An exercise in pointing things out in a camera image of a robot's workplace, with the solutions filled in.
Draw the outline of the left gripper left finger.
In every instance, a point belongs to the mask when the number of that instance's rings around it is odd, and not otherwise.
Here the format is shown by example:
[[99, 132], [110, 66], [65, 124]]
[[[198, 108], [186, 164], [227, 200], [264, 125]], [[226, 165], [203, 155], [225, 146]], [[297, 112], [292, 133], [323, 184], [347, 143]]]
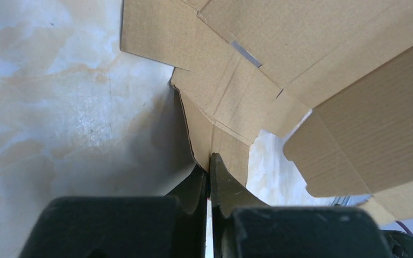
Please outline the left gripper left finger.
[[195, 166], [165, 196], [54, 199], [20, 257], [204, 257], [208, 181]]

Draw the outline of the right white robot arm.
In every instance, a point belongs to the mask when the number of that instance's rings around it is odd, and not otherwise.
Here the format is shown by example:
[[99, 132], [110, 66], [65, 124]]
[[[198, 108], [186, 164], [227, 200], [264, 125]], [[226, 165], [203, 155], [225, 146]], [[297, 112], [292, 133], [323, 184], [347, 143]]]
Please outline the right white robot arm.
[[393, 257], [413, 258], [413, 236], [401, 231], [382, 230]]

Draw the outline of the brown cardboard box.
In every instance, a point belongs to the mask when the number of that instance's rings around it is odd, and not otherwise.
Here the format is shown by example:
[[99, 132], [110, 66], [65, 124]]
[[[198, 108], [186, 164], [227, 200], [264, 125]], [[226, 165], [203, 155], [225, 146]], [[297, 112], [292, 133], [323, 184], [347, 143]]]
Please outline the brown cardboard box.
[[175, 67], [204, 169], [245, 183], [266, 130], [310, 195], [413, 218], [413, 1], [124, 1], [120, 48]]

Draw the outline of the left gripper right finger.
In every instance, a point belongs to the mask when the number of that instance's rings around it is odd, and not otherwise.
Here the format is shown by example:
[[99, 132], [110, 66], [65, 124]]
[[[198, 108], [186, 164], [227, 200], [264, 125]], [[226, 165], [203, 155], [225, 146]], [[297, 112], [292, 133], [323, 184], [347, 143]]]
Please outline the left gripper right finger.
[[341, 206], [269, 206], [210, 159], [214, 257], [391, 257], [364, 211]]

